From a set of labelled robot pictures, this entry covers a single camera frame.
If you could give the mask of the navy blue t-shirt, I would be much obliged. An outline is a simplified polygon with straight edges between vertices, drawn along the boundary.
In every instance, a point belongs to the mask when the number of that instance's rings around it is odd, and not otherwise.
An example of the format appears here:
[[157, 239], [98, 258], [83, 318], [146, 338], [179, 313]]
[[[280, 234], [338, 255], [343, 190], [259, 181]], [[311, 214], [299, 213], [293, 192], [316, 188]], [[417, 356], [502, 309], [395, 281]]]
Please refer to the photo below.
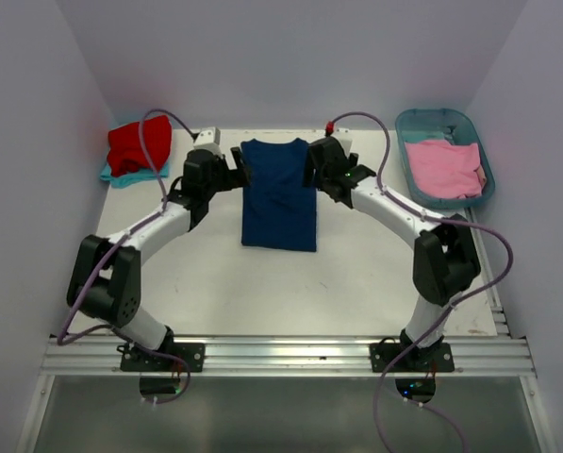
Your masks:
[[251, 170], [242, 193], [241, 244], [296, 252], [317, 251], [317, 194], [303, 185], [307, 142], [240, 144]]

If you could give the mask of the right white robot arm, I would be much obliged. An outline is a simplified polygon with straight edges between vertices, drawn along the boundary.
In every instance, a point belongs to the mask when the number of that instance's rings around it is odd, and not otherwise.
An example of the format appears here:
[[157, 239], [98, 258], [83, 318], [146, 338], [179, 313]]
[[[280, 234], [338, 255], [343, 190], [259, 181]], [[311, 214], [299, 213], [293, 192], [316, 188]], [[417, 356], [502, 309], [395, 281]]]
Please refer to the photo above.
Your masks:
[[423, 369], [440, 349], [450, 304], [481, 272], [470, 228], [459, 215], [428, 219], [424, 209], [378, 181], [374, 170], [357, 162], [352, 141], [334, 135], [307, 146], [304, 184], [337, 203], [378, 221], [413, 252], [415, 309], [401, 331], [398, 352], [380, 352], [394, 369]]

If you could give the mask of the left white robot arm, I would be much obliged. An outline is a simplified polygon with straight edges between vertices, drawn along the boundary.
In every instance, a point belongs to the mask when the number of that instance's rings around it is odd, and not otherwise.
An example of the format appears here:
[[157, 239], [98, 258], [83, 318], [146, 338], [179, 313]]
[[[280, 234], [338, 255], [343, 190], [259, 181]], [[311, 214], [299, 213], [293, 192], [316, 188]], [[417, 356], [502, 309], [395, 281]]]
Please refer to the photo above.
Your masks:
[[78, 249], [70, 279], [69, 314], [57, 336], [70, 344], [107, 328], [142, 348], [141, 357], [154, 370], [173, 364], [171, 331], [141, 306], [141, 268], [158, 251], [192, 231], [206, 217], [217, 193], [247, 187], [250, 170], [238, 147], [231, 149], [236, 167], [204, 147], [187, 155], [183, 175], [164, 191], [152, 213], [107, 237], [89, 235]]

